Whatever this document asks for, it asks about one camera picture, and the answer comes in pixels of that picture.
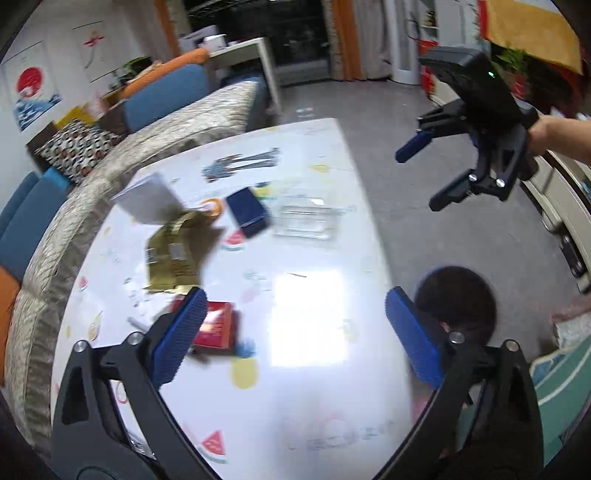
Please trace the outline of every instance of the orange cushion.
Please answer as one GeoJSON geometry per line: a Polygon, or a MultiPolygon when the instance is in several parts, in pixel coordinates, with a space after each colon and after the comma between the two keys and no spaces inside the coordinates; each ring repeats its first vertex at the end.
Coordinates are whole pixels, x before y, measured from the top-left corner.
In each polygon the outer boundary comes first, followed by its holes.
{"type": "Polygon", "coordinates": [[[10,273],[0,267],[0,385],[4,385],[4,355],[12,309],[21,286],[10,273]]]}
{"type": "Polygon", "coordinates": [[[195,50],[191,50],[187,53],[183,53],[182,55],[172,59],[166,63],[163,63],[161,66],[156,67],[151,72],[146,73],[146,75],[142,75],[137,80],[129,83],[127,87],[123,90],[121,94],[121,98],[129,98],[134,93],[139,92],[142,88],[150,83],[155,82],[159,78],[162,78],[164,75],[175,71],[176,69],[186,65],[187,63],[196,63],[197,65],[203,65],[209,59],[209,52],[205,48],[196,48],[195,50]]]}

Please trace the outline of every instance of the patterned pillow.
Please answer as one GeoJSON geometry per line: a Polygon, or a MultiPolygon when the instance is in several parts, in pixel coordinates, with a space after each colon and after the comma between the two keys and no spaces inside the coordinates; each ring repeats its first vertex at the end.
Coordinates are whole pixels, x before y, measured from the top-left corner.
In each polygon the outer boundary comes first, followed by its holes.
{"type": "Polygon", "coordinates": [[[35,153],[79,184],[107,152],[121,141],[119,135],[89,127],[78,119],[69,122],[35,153]]]}

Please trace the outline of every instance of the blue box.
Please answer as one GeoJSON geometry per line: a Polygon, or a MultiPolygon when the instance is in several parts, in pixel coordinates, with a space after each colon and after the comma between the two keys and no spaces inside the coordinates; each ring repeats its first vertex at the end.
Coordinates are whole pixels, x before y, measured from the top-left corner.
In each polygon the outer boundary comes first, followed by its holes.
{"type": "Polygon", "coordinates": [[[267,210],[250,188],[245,188],[226,197],[226,202],[246,238],[255,236],[269,226],[267,210]]]}

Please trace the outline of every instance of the red sun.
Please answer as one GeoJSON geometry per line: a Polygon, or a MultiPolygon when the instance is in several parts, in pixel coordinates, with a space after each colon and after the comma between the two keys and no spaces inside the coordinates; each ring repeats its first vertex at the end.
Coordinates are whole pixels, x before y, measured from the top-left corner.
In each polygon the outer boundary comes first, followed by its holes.
{"type": "Polygon", "coordinates": [[[37,67],[29,67],[21,73],[21,76],[17,80],[17,92],[20,93],[23,98],[31,98],[39,91],[42,82],[43,74],[41,69],[37,67]]]}

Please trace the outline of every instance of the wall poster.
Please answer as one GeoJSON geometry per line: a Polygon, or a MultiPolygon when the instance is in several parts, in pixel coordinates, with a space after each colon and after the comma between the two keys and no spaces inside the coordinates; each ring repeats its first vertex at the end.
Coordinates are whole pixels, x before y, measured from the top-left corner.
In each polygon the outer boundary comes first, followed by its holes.
{"type": "Polygon", "coordinates": [[[12,111],[21,131],[61,102],[42,41],[10,57],[2,67],[8,82],[12,111]]]}
{"type": "Polygon", "coordinates": [[[103,21],[73,28],[82,65],[89,82],[113,71],[109,39],[103,21]]]}

